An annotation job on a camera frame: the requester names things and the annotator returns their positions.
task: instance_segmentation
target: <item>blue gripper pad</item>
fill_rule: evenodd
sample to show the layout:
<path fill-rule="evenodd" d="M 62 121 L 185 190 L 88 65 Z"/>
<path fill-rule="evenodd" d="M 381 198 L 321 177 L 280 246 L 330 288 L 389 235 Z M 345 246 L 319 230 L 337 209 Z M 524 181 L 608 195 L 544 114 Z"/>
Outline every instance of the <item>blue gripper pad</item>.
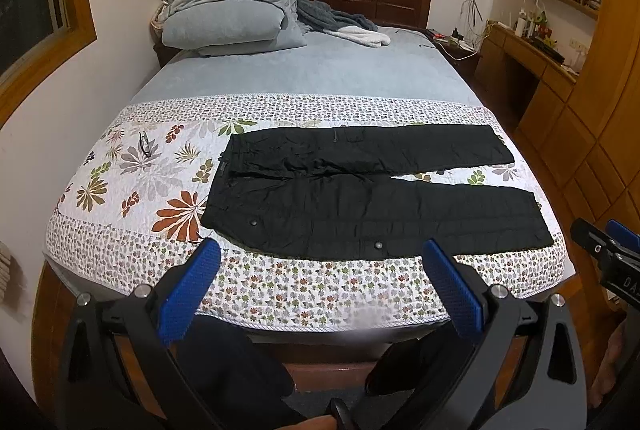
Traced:
<path fill-rule="evenodd" d="M 605 228 L 607 235 L 619 243 L 622 247 L 640 253 L 640 236 L 631 231 L 628 227 L 620 224 L 617 220 L 609 220 Z"/>
<path fill-rule="evenodd" d="M 452 258 L 433 239 L 422 247 L 422 267 L 460 338 L 478 343 L 484 330 L 482 304 L 456 269 Z"/>
<path fill-rule="evenodd" d="M 158 311 L 158 337 L 165 347 L 183 339 L 195 312 L 220 269 L 220 246 L 205 238 L 187 260 L 189 269 Z"/>

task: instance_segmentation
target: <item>window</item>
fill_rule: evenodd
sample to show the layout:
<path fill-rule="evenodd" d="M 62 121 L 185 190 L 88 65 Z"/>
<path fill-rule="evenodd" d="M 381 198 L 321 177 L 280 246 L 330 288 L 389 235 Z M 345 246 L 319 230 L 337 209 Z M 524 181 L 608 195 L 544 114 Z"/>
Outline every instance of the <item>window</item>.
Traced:
<path fill-rule="evenodd" d="M 93 40 L 89 0 L 0 0 L 0 127 L 34 88 Z"/>

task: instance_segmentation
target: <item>white fleece cloth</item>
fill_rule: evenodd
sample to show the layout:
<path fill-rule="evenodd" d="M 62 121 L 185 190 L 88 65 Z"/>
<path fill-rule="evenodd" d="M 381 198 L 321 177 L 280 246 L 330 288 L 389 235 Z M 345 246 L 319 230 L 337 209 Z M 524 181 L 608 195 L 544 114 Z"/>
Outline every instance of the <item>white fleece cloth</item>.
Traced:
<path fill-rule="evenodd" d="M 349 40 L 365 47 L 382 47 L 391 43 L 391 38 L 382 32 L 367 31 L 355 25 L 349 25 L 338 29 L 337 31 L 328 31 L 325 29 L 323 32 L 342 38 L 343 40 Z"/>

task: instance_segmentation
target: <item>wooden window frame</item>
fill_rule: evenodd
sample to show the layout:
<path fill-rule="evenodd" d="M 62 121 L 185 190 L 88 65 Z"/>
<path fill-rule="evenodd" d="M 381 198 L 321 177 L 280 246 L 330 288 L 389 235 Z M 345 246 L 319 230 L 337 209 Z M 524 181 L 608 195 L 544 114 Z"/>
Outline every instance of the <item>wooden window frame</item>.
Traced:
<path fill-rule="evenodd" d="M 64 0 L 68 27 L 33 47 L 19 66 L 0 81 L 0 128 L 31 92 L 66 60 L 95 39 L 89 0 Z"/>

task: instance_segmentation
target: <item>black pants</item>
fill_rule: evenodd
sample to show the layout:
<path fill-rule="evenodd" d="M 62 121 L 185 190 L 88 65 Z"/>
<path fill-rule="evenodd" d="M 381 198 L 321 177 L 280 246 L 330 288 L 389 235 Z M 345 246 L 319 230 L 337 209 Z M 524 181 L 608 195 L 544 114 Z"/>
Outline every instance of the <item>black pants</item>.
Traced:
<path fill-rule="evenodd" d="M 249 249 L 311 260 L 553 244 L 532 193 L 393 179 L 513 162 L 489 126 L 280 128 L 231 136 L 202 225 Z"/>
<path fill-rule="evenodd" d="M 420 340 L 392 345 L 367 378 L 369 394 L 354 408 L 363 430 L 411 430 L 444 400 L 474 347 L 452 323 Z M 284 401 L 294 383 L 284 366 L 252 344 L 242 329 L 196 316 L 178 343 L 180 369 L 229 430 L 273 430 L 305 420 Z M 412 391 L 401 406 L 383 406 L 387 394 Z M 480 416 L 494 409 L 493 394 Z"/>

